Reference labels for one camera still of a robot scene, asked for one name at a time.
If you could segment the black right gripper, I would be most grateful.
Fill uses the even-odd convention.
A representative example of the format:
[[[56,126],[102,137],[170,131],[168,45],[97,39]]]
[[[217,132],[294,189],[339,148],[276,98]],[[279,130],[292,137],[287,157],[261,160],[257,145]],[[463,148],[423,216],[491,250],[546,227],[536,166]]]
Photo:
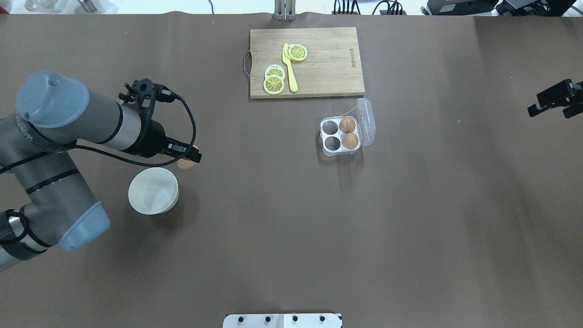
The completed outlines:
[[[562,80],[552,87],[548,87],[537,94],[538,104],[533,104],[527,108],[531,118],[549,110],[551,108],[563,108],[566,119],[573,118],[583,113],[582,103],[583,82],[573,82],[571,79]]]

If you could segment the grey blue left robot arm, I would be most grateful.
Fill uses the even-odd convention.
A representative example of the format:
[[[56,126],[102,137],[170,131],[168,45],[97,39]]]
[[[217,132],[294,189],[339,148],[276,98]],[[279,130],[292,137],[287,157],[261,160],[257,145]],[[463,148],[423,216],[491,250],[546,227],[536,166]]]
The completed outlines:
[[[125,84],[117,100],[71,77],[39,71],[21,85],[16,111],[1,119],[1,172],[16,177],[31,200],[1,212],[1,270],[45,253],[54,245],[74,251],[100,237],[110,220],[69,151],[83,149],[129,164],[129,160],[79,140],[141,158],[169,156],[199,163],[197,128],[187,102],[150,79]],[[155,104],[180,101],[192,125],[191,140],[166,135],[152,116]]]

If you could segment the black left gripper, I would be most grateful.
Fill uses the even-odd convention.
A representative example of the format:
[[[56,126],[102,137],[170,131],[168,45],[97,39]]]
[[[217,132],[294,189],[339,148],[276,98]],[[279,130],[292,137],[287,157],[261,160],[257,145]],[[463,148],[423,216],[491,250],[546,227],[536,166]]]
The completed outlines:
[[[151,158],[162,154],[164,150],[165,155],[175,159],[186,159],[194,163],[200,163],[202,159],[202,154],[195,145],[167,138],[163,126],[150,120],[137,139],[137,156]]]

